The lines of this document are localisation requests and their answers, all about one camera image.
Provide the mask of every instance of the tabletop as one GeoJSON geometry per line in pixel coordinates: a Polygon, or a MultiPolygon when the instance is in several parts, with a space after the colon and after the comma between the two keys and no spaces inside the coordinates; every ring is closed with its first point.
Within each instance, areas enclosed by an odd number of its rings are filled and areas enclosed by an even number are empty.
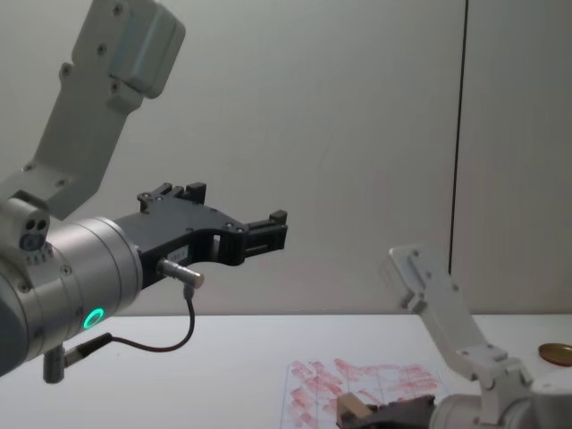
{"type": "MultiPolygon", "coordinates": [[[[521,358],[533,376],[558,369],[538,357],[540,344],[572,343],[572,315],[475,320],[490,343],[521,358]]],[[[184,316],[115,317],[66,347],[103,332],[166,346],[187,327],[184,316]]],[[[449,392],[478,392],[445,366],[414,315],[201,316],[183,349],[155,354],[113,343],[69,368],[57,385],[42,381],[41,358],[24,364],[0,379],[0,425],[278,429],[288,364],[320,358],[431,361],[449,392]]]]}

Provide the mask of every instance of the green led ring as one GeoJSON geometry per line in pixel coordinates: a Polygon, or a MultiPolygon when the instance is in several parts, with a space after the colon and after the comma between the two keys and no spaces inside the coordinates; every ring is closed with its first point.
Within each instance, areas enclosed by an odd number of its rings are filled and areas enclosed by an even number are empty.
{"type": "Polygon", "coordinates": [[[89,329],[93,325],[97,324],[101,319],[104,318],[105,311],[103,308],[96,308],[91,313],[88,314],[86,320],[83,321],[83,329],[89,329]]]}

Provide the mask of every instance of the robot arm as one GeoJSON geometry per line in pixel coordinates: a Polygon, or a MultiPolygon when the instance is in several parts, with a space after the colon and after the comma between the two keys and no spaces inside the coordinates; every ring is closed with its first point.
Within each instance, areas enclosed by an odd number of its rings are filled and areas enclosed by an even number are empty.
{"type": "Polygon", "coordinates": [[[481,396],[451,395],[441,404],[421,397],[375,409],[349,395],[338,398],[343,429],[565,429],[572,427],[572,371],[533,382],[522,362],[493,346],[476,326],[459,287],[421,246],[393,248],[381,267],[400,304],[419,315],[447,365],[481,396]]]}
{"type": "Polygon", "coordinates": [[[203,277],[186,265],[240,265],[284,247],[285,212],[240,223],[204,206],[204,184],[143,193],[139,213],[117,222],[49,228],[50,215],[65,218],[97,191],[128,114],[161,94],[184,34],[152,0],[93,1],[37,153],[0,184],[0,376],[44,354],[45,380],[57,383],[63,342],[141,289],[165,276],[196,288],[203,277]]]}
{"type": "Polygon", "coordinates": [[[498,425],[509,407],[530,396],[532,377],[522,362],[486,341],[459,287],[430,252],[415,246],[393,248],[382,273],[401,306],[421,316],[447,365],[481,384],[482,403],[471,421],[498,425]]]}
{"type": "Polygon", "coordinates": [[[161,94],[184,37],[153,1],[94,1],[38,150],[2,183],[0,204],[19,198],[63,219],[93,196],[127,116],[161,94]]]}

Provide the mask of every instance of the black cable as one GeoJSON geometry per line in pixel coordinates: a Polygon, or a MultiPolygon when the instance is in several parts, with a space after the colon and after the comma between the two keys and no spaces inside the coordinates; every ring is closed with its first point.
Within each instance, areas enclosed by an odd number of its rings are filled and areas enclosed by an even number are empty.
{"type": "Polygon", "coordinates": [[[189,330],[187,331],[187,335],[185,335],[185,338],[183,338],[181,341],[179,341],[174,346],[170,346],[170,347],[146,346],[144,344],[139,344],[138,342],[126,340],[125,338],[121,338],[121,337],[112,337],[111,341],[120,342],[121,344],[125,344],[127,346],[134,347],[135,349],[151,351],[153,353],[165,353],[167,351],[174,351],[176,349],[180,349],[182,346],[187,344],[187,342],[189,342],[190,337],[192,336],[193,332],[195,331],[195,308],[193,307],[193,303],[192,303],[191,299],[187,299],[187,297],[185,297],[185,299],[187,300],[187,307],[189,307],[189,316],[190,316],[189,330]]]}
{"type": "Polygon", "coordinates": [[[64,355],[64,365],[65,367],[72,366],[73,364],[81,361],[82,359],[89,356],[94,351],[101,349],[102,347],[106,346],[112,341],[120,342],[121,344],[125,344],[126,346],[134,347],[135,349],[150,351],[153,353],[165,353],[167,351],[174,351],[180,349],[182,346],[187,344],[190,340],[190,337],[193,335],[195,331],[195,308],[193,307],[193,294],[194,288],[189,285],[185,284],[185,288],[183,290],[183,295],[185,300],[187,301],[187,307],[189,308],[189,330],[187,331],[187,335],[181,341],[179,341],[174,346],[170,347],[152,347],[146,346],[144,344],[139,344],[138,342],[127,340],[121,337],[114,337],[111,333],[106,332],[93,340],[89,340],[80,344],[79,346],[68,350],[64,355]]]}

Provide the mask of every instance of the small wooden block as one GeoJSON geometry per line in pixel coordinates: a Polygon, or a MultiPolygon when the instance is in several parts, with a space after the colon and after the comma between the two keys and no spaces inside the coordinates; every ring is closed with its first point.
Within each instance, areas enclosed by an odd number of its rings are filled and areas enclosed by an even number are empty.
{"type": "Polygon", "coordinates": [[[371,416],[373,411],[367,407],[359,398],[353,393],[346,393],[338,397],[338,412],[337,412],[337,425],[342,426],[341,417],[350,413],[356,418],[365,418],[371,416]]]}

